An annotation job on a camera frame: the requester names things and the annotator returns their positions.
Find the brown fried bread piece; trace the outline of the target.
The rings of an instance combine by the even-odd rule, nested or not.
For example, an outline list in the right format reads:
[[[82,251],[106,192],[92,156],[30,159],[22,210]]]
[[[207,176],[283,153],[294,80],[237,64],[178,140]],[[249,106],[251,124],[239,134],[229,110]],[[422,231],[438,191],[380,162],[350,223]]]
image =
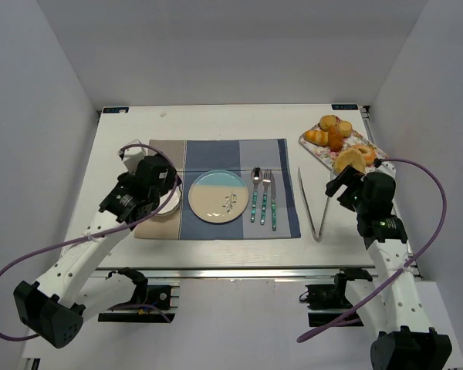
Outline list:
[[[342,150],[343,140],[344,138],[336,126],[332,126],[328,130],[328,145],[333,152],[340,152]]]

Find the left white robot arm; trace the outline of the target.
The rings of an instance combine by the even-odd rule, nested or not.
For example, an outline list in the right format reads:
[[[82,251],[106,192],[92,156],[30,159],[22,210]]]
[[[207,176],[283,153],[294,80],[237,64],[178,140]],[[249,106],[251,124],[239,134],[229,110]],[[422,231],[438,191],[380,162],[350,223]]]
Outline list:
[[[174,187],[177,171],[160,154],[145,156],[122,173],[99,205],[87,239],[72,246],[33,283],[21,282],[13,297],[20,321],[55,348],[68,345],[83,322],[119,304],[147,303],[147,278],[129,267],[109,273],[100,284],[85,283],[100,262],[152,214]]]

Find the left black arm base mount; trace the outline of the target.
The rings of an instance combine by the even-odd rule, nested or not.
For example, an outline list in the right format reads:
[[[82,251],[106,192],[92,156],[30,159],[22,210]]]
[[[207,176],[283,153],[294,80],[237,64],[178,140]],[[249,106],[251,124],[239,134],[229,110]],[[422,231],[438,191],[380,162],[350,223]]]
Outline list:
[[[128,267],[111,271],[106,278],[112,276],[131,279],[135,288],[129,301],[98,314],[98,322],[170,324],[174,320],[179,298],[177,285],[149,282],[141,272]]]

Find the plain bagel bread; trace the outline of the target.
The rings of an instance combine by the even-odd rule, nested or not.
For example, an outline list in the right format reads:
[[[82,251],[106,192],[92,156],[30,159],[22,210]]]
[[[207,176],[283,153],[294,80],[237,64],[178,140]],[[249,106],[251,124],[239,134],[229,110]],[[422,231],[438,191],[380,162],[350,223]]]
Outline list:
[[[363,154],[359,150],[352,148],[343,150],[336,157],[333,163],[333,169],[337,174],[342,173],[348,166],[355,168],[361,173],[365,173],[366,163],[363,158]]]

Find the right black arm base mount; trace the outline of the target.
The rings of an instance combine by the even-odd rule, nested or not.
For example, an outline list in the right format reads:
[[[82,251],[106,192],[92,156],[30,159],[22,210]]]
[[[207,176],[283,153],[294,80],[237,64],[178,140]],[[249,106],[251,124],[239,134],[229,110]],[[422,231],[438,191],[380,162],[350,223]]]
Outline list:
[[[301,304],[308,306],[308,321],[311,328],[320,327],[352,308],[346,299],[348,281],[373,281],[370,273],[362,268],[345,267],[334,276],[333,283],[308,284],[299,296]]]

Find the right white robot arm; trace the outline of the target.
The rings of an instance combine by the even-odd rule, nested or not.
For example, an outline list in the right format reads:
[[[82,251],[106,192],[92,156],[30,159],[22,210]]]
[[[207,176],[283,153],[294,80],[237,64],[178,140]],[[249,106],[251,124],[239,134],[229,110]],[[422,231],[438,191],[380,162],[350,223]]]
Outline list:
[[[451,339],[431,324],[409,268],[407,233],[393,211],[395,179],[381,172],[364,174],[347,166],[326,186],[340,204],[357,215],[357,230],[377,270],[374,288],[361,277],[349,278],[346,298],[375,337],[370,347],[374,369],[443,369]]]

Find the metal tongs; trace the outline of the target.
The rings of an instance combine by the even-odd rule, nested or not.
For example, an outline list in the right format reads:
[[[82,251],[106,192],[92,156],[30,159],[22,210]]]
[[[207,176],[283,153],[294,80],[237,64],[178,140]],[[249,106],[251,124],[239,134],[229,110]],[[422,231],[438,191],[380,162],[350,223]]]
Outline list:
[[[304,187],[300,167],[298,167],[297,174],[300,193],[302,195],[302,201],[306,209],[307,220],[309,221],[312,237],[315,242],[320,243],[323,239],[323,228],[330,198],[325,196],[323,198],[323,203],[320,204],[314,204],[313,202],[310,202],[309,198],[307,197],[306,188]]]

